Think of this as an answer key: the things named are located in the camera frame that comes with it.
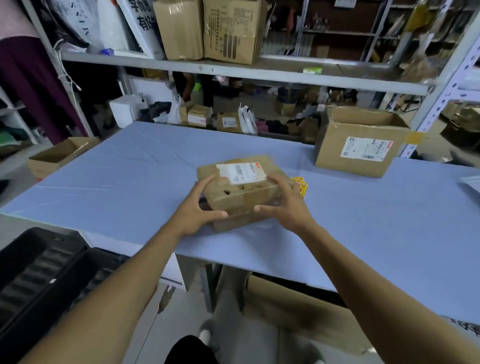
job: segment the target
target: white cord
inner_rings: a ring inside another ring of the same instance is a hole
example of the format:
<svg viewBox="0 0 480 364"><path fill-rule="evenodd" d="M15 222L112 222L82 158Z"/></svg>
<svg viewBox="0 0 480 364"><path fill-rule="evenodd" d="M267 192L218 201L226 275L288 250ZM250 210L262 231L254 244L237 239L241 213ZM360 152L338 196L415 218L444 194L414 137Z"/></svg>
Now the white cord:
<svg viewBox="0 0 480 364"><path fill-rule="evenodd" d="M62 80L62 77L65 77L65 82L68 83L68 85L70 86L70 89L72 90L73 106L75 107L78 117L80 118L80 115L82 113L80 112L80 105L78 104L77 99L75 97L75 91L73 89L73 85L75 85L78 91L81 91L82 89L70 77L70 75L67 73L67 70L65 69L65 66L63 65L63 61L61 59L61 48L59 47L59 49L57 49L57 47L60 45L61 42L64 42L64 40L60 39L53 45L53 52L55 53L55 58L57 59L58 64L60 65L61 71L63 72L63 74L58 75L58 79Z"/></svg>

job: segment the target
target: table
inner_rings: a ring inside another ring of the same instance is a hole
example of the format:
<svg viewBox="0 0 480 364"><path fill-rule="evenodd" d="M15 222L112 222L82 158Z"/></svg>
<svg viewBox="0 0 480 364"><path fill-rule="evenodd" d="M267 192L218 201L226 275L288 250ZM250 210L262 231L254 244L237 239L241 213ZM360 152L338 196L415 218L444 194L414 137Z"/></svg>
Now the table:
<svg viewBox="0 0 480 364"><path fill-rule="evenodd" d="M395 158L381 178L314 166L313 147L241 134L135 122L0 212L102 237L134 253L167 221L203 164L270 155L309 184L318 223L434 312L480 323L480 194L475 168ZM334 290L302 241L269 219L222 234L209 227L175 252Z"/></svg>

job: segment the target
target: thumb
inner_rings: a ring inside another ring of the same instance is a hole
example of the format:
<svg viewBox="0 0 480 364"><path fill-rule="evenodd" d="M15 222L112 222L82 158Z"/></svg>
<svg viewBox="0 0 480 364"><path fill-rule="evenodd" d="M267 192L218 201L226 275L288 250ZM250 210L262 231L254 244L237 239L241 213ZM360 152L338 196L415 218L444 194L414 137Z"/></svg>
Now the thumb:
<svg viewBox="0 0 480 364"><path fill-rule="evenodd" d="M228 213L222 210L213 210L213 211L203 211L203 223L224 220L228 217Z"/></svg>
<svg viewBox="0 0 480 364"><path fill-rule="evenodd" d="M278 209L278 207L267 205L257 205L253 208L255 212L258 212L261 215L270 216L272 218L276 217Z"/></svg>

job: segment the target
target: hand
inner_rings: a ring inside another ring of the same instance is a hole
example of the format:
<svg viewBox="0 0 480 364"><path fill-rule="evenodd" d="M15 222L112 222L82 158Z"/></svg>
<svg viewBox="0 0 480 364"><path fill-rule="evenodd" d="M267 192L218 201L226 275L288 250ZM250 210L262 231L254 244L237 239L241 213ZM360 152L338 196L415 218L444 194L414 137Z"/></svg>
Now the hand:
<svg viewBox="0 0 480 364"><path fill-rule="evenodd" d="M213 178L215 178L215 175L195 182L188 196L178 206L170 220L165 224L178 232L180 237L195 234L208 222L223 220L228 217L226 211L203 211L198 205L200 194Z"/></svg>
<svg viewBox="0 0 480 364"><path fill-rule="evenodd" d="M280 206L257 205L253 208L255 212L276 218L285 229L297 235L309 224L316 224L303 201L297 183L291 188L283 177L272 174L268 178L278 183L283 194L282 202Z"/></svg>

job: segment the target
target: maroon trousers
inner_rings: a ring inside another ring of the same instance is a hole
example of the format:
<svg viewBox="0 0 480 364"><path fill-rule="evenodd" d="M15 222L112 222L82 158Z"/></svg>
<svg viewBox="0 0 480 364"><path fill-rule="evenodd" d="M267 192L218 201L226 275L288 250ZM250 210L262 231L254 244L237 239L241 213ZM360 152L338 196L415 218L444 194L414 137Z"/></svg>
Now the maroon trousers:
<svg viewBox="0 0 480 364"><path fill-rule="evenodd" d="M15 36L0 40L0 72L52 144L71 136L67 125L76 125L87 136L40 39ZM65 111L67 120L55 112L56 105Z"/></svg>

